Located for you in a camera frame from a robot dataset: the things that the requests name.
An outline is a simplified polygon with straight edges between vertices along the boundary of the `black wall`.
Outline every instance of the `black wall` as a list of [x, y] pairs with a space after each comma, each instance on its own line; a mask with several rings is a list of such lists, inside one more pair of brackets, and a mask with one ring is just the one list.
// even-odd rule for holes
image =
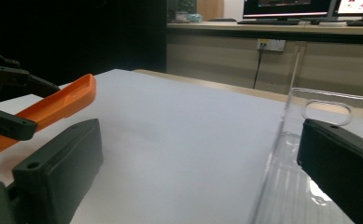
[[0, 54], [58, 85], [88, 73], [165, 72], [166, 0], [0, 0]]

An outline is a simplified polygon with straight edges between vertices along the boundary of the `computer monitor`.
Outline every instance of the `computer monitor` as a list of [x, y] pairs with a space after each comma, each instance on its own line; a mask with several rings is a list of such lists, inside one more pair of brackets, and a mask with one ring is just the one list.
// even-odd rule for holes
[[333, 14], [338, 17], [363, 17], [363, 0], [338, 0]]
[[244, 0], [243, 19], [326, 17], [331, 0]]

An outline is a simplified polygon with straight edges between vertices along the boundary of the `orange tool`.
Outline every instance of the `orange tool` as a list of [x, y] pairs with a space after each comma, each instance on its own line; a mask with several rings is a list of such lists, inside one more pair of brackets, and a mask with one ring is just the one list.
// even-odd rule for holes
[[[86, 75], [72, 82], [64, 89], [53, 93], [22, 110], [17, 117], [37, 123], [36, 132], [48, 127], [59, 119], [70, 117], [94, 101], [96, 80]], [[18, 140], [0, 135], [0, 152], [13, 146]]]

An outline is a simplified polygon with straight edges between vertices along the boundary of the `white tabletop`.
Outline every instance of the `white tabletop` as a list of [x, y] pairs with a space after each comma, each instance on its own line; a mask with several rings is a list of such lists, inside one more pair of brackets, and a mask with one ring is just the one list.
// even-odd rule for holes
[[68, 126], [97, 118], [105, 163], [72, 223], [248, 221], [284, 103], [122, 70], [96, 80], [91, 105], [0, 153], [0, 181]]

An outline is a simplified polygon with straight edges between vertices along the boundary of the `electrical cord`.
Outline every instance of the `electrical cord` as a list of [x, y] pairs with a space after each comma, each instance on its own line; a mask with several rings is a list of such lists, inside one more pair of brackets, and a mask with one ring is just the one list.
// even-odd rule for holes
[[257, 67], [257, 72], [256, 72], [255, 77], [254, 77], [253, 89], [255, 89], [255, 86], [257, 84], [257, 78], [258, 78], [258, 71], [259, 71], [259, 67], [260, 67], [260, 61], [262, 60], [262, 54], [263, 54], [263, 50], [265, 49], [265, 47], [266, 47], [266, 44], [265, 43], [260, 43], [259, 52], [258, 52], [258, 67]]

